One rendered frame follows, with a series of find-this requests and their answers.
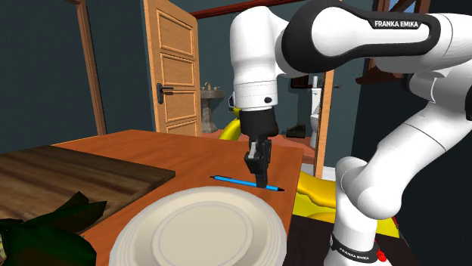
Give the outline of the wooden door frame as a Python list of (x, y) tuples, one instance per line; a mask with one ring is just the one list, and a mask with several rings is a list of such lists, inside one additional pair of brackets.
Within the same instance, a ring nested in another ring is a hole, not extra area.
[(330, 70), (323, 74), (323, 87), (321, 90), (321, 104), (318, 112), (318, 128), (315, 146), (314, 176), (322, 179), (325, 148), (327, 143), (328, 124), (331, 108), (331, 95), (334, 85), (334, 71)]

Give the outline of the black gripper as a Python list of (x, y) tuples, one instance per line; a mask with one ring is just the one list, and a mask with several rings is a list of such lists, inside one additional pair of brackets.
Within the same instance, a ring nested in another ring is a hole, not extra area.
[(279, 133), (273, 108), (256, 111), (240, 111), (241, 133), (250, 138), (250, 150), (244, 161), (256, 178), (256, 186), (265, 188), (268, 184), (267, 169), (272, 151), (272, 141), (261, 136), (274, 137)]

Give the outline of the dark green leafy plant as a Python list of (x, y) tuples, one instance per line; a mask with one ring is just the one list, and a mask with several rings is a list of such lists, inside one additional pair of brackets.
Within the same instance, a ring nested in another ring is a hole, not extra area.
[(79, 232), (93, 225), (106, 205), (77, 192), (48, 214), (28, 221), (0, 219), (2, 266), (96, 266), (97, 252)]

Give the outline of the blue pen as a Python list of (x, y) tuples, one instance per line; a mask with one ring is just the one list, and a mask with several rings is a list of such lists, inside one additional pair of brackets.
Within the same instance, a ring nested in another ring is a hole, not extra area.
[[(233, 184), (240, 184), (240, 185), (244, 185), (244, 186), (248, 186), (248, 187), (258, 187), (256, 182), (243, 181), (243, 180), (240, 180), (240, 179), (229, 178), (229, 177), (224, 177), (224, 176), (219, 176), (219, 175), (213, 175), (213, 176), (210, 176), (210, 177), (214, 180), (217, 180), (217, 181), (224, 181), (224, 182), (233, 183)], [(266, 185), (264, 187), (259, 186), (258, 188), (271, 190), (271, 191), (278, 191), (278, 192), (284, 191), (283, 188), (272, 186), (272, 185)]]

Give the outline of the small black floor object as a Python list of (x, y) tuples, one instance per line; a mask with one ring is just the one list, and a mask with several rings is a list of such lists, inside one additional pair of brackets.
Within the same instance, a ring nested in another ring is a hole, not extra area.
[(305, 138), (306, 137), (306, 126), (304, 124), (297, 124), (293, 127), (287, 128), (287, 138)]

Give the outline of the yellow curved chair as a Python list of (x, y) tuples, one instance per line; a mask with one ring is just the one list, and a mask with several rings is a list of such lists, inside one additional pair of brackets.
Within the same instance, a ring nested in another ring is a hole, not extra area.
[[(231, 121), (219, 139), (237, 141), (241, 135), (239, 119)], [(316, 178), (300, 170), (293, 214), (319, 221), (334, 223), (336, 215), (335, 181)], [(377, 221), (377, 234), (400, 237), (394, 217)]]

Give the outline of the white plate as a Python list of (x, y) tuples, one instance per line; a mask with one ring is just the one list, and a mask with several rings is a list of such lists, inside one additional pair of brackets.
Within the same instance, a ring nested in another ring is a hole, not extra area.
[(287, 234), (251, 193), (197, 187), (141, 210), (120, 232), (109, 266), (282, 266)]

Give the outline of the dark robot stand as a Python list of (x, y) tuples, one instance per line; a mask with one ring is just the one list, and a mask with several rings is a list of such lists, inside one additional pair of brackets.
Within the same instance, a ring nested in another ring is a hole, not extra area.
[[(333, 227), (332, 223), (292, 215), (283, 266), (323, 266)], [(420, 266), (403, 239), (382, 234), (375, 239), (393, 266)]]

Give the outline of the light wooden panel door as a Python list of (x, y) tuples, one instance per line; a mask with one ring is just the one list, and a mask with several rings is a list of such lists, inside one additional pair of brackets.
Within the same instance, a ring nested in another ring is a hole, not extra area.
[(142, 0), (157, 132), (202, 135), (197, 20), (169, 0)]

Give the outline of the orange wooden table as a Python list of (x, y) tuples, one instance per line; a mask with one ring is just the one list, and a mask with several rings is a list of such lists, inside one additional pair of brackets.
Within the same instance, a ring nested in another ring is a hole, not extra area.
[[(245, 181), (255, 179), (244, 162), (248, 150), (244, 142), (126, 130), (63, 142), (61, 147), (175, 172), (170, 181), (84, 232), (83, 236), (97, 252), (96, 266), (108, 266), (110, 251), (120, 231), (151, 203), (180, 190), (215, 186), (213, 175)], [(278, 213), (285, 228), (290, 226), (302, 161), (302, 149), (273, 145), (269, 183), (281, 191), (248, 188), (248, 192), (265, 200)]]

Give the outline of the dark wooden cutting board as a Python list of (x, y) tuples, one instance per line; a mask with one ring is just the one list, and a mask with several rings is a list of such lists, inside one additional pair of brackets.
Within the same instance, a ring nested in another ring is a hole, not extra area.
[(175, 177), (175, 172), (105, 156), (42, 146), (0, 154), (0, 219), (28, 221), (75, 193), (107, 203), (100, 221)]

